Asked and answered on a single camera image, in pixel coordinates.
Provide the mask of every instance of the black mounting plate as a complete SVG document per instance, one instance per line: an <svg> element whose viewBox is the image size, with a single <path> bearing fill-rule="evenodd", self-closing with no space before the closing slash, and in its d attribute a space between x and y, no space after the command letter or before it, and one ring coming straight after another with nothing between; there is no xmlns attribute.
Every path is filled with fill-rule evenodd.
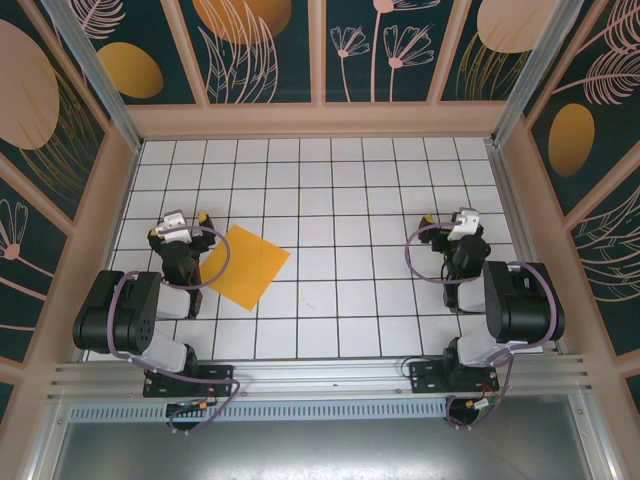
<svg viewBox="0 0 640 480"><path fill-rule="evenodd" d="M196 374L193 376L202 379L224 380L225 378L233 378L233 368L233 365L198 365ZM205 398L207 396L222 398L231 394L231 385L183 382L149 370L145 370L144 376L142 396L145 398ZM207 395L208 387L213 387L215 395Z"/></svg>
<svg viewBox="0 0 640 480"><path fill-rule="evenodd" d="M483 383L498 391L500 384L495 373L496 370L491 367L471 368L458 365L454 374L447 378L442 357L434 356L426 362L409 363L413 393L482 392Z"/></svg>

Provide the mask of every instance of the metal floor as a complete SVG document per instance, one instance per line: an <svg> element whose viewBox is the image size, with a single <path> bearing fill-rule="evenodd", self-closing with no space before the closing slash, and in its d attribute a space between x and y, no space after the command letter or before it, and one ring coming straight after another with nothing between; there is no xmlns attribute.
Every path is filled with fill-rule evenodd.
<svg viewBox="0 0 640 480"><path fill-rule="evenodd" d="M197 437L163 424L73 424L57 480L583 480L566 397L512 397L490 423L442 418L221 422Z"/></svg>

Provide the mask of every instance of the vent grille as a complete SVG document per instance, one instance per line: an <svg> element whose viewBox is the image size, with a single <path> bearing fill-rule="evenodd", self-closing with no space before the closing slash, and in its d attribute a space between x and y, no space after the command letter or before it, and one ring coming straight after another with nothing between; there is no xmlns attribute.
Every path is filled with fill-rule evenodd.
<svg viewBox="0 0 640 480"><path fill-rule="evenodd" d="M152 423L166 422L167 404L89 405L78 404L71 410L70 423ZM218 417L221 422L283 420L373 420L392 418L444 417L441 398L404 400L356 400L318 402L242 402L231 404ZM207 418L215 411L179 415L176 422Z"/></svg>

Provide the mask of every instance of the cable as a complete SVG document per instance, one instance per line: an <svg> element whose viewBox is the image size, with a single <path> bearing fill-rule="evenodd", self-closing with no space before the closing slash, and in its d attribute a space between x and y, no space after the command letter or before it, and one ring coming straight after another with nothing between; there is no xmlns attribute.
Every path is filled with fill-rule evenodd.
<svg viewBox="0 0 640 480"><path fill-rule="evenodd" d="M218 236L220 238L220 240L222 241L222 243L225 245L225 247L227 248L227 258L225 259L225 262L222 266L222 268L220 269L220 271L213 276L213 278L211 280L208 280L200 285L196 285L196 286L189 286L189 287L183 287L183 286L176 286L176 285L171 285L174 288L180 288L183 290L194 290L196 288L202 288L204 286L207 286L211 283L213 283L215 280L217 280L218 278L220 278L220 276L224 273L224 271L226 270L227 266L229 265L229 261L231 260L231 250L229 248L229 242L227 241L227 239L221 235L220 233L218 233L216 230L212 229L212 228L208 228L208 227L200 227L200 226L186 226L186 227L178 227L178 228L174 228L171 230L168 230L165 233L171 233L171 232L178 232L181 230L202 230L205 232L209 232L209 233L213 233L214 235ZM165 375L169 378L173 378L176 380L180 380L182 382L189 382L189 383L197 383L197 384L204 384L204 385L232 385L231 388L231 392L229 393L229 397L222 403L222 405L220 405L220 407L218 407L216 409L216 411L213 413L213 415L211 415L209 418L207 418L206 420L204 420L203 422L200 422L198 425L196 425L194 428L190 429L190 430L186 430L184 431L184 435L189 435L189 432L191 433L196 433L200 430L202 430L203 428L206 428L211 422L213 422L223 411L224 409L227 407L227 405L229 404L229 402L231 402L235 396L238 394L238 391L240 390L240 382L238 382L237 380L233 379L233 378L227 378L224 380L214 380L214 379L203 379L203 378L193 378L193 377L186 377L184 375L180 375L174 372L170 372L168 370L164 370L162 368L157 368L154 365L150 365L147 364L146 362L143 362L137 358L134 358L133 356L127 354L121 354L120 352L118 352L116 350L115 347L115 342L113 339L113 328L114 328L114 319L115 319L115 312L116 312L116 306L118 304L118 299L120 298L120 294L122 293L122 289L124 288L124 285L127 283L127 281L134 277L135 275L138 275L140 272L136 272L136 271L132 271L132 272L128 272L125 273L124 276L120 279L120 281L118 282L118 284L116 285L116 288L113 292L113 297L111 298L111 303L109 304L109 313L107 314L107 344L109 346L109 353L111 353L111 355L113 355L116 358L119 358L120 360L125 360L127 362L132 363L133 365L136 365L137 367L140 367L144 370L151 370L154 373L160 373L162 375ZM177 433L178 429L174 426L173 424L173 420L175 418L175 412L174 414L171 416L171 418L169 419L169 426L171 427L171 430L173 433Z"/></svg>
<svg viewBox="0 0 640 480"><path fill-rule="evenodd" d="M427 282L438 283L440 285L459 285L460 283L470 282L470 281L475 280L476 278L478 278L478 277L471 277L471 278L462 278L462 279L459 279L459 280L442 280L440 278L429 278L429 277L425 277L420 272L418 272L414 268L413 264L411 263L411 252L409 251L409 249L411 247L411 242L413 241L414 238L416 238L422 232L426 232L427 230L431 230L433 228L455 227L456 225L462 225L462 222L432 223L431 225L427 225L426 227L419 228L418 230L413 232L411 235L409 235L409 238L407 238L407 243L404 246L404 261L407 263L407 266L409 267L409 270L411 270L411 272L416 277L418 277L418 278L420 278L422 280L425 280Z"/></svg>
<svg viewBox="0 0 640 480"><path fill-rule="evenodd" d="M498 403L484 417L482 417L480 420L475 422L474 425L478 425L480 422L483 422L484 419L487 418L489 414L497 408L497 406L502 402L502 399L504 398L504 396L507 394L507 390L509 389L509 380L511 378L511 370L513 368L513 361L515 360L515 355L513 354L513 352L516 350L529 350L529 349L537 348L541 345L544 345L551 339L554 332L556 331L556 326L558 325L558 308L556 305L555 297L553 296L553 291L551 290L551 285L549 285L549 282L547 282L547 280L540 274L540 272L538 272L535 268L533 268L528 263L509 262L507 265L515 265L520 268L524 268L525 270L528 270L529 272L531 272L534 278L538 281L538 283L540 283L540 285L542 286L542 289L544 290L544 293L547 296L547 302L549 303L549 314L551 317L549 321L549 329L547 330L547 333L545 333L544 337L542 337L537 342L532 343L531 345L525 344L525 345L514 345L513 347L505 347L502 350L498 350L497 352L487 357L487 362L490 365L494 365L495 367L502 367L503 365L508 365L507 374L504 377L504 383L502 385L502 391L500 392ZM503 355L507 355L504 361L495 362L496 359L502 357ZM463 426L463 427L467 427L467 429L470 430L471 425L465 425L459 420L457 420L456 418L453 418L451 416L450 410L454 400L455 400L455 395L447 398L447 404L445 408L445 420L449 425L451 425L456 429Z"/></svg>

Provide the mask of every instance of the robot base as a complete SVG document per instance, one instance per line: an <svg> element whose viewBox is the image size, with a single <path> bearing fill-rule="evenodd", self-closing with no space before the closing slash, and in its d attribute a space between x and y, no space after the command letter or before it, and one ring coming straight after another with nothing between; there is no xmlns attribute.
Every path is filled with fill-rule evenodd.
<svg viewBox="0 0 640 480"><path fill-rule="evenodd" d="M458 339L453 339L442 356L409 364L413 393L482 392L482 384L500 388L495 368L467 367L458 359Z"/></svg>
<svg viewBox="0 0 640 480"><path fill-rule="evenodd" d="M197 365L190 376L207 380L224 380L233 378L233 365ZM166 377L149 370L144 372L145 381L142 396L145 398L205 398L228 397L231 385L206 385L189 383ZM207 395L208 388L213 392Z"/></svg>

